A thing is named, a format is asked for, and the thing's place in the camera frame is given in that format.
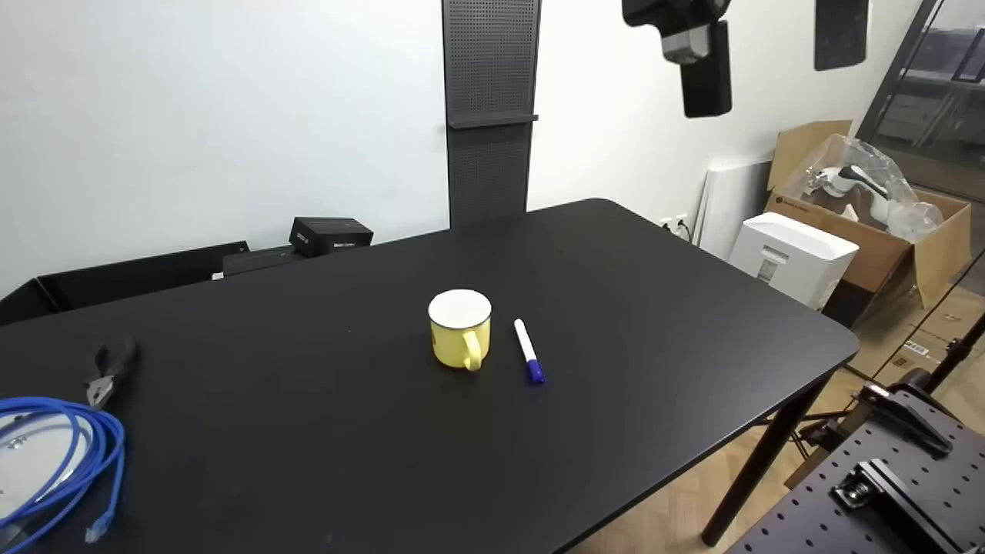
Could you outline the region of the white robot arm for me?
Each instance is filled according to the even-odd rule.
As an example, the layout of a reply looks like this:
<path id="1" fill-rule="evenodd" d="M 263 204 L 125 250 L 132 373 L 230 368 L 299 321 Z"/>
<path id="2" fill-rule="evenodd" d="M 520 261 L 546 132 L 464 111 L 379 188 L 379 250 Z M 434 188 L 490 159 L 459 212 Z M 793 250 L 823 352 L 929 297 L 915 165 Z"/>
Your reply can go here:
<path id="1" fill-rule="evenodd" d="M 657 27 L 663 55 L 680 68 L 687 116 L 732 111 L 725 8 L 731 0 L 622 0 L 622 20 Z"/>

